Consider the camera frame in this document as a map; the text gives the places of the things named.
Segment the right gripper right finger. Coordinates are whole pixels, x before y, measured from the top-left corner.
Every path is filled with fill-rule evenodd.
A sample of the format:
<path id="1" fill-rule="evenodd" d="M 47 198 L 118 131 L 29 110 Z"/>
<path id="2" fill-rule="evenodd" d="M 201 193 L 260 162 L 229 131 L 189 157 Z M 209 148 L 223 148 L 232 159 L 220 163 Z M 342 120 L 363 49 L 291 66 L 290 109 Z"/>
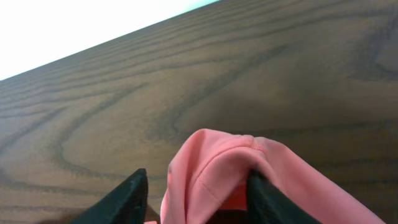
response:
<path id="1" fill-rule="evenodd" d="M 247 210 L 255 224 L 320 224 L 256 170 L 247 177 Z"/>

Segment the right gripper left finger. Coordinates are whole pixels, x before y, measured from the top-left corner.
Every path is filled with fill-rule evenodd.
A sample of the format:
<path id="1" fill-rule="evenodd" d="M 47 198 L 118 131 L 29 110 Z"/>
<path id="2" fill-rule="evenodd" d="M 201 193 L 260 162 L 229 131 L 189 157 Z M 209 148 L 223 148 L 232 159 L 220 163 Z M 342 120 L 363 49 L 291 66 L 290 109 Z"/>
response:
<path id="1" fill-rule="evenodd" d="M 146 170 L 136 170 L 71 224 L 144 224 L 147 209 Z"/>

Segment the pink t-shirt with brown print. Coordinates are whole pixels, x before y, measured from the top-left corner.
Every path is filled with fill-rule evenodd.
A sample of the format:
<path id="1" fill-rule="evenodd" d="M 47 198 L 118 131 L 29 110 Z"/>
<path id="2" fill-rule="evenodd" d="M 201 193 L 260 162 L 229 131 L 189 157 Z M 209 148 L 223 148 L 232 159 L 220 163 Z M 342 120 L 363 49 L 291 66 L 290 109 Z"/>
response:
<path id="1" fill-rule="evenodd" d="M 161 223 L 206 223 L 220 208 L 247 210 L 252 169 L 321 223 L 382 223 L 285 145 L 211 129 L 193 133 L 169 164 Z"/>

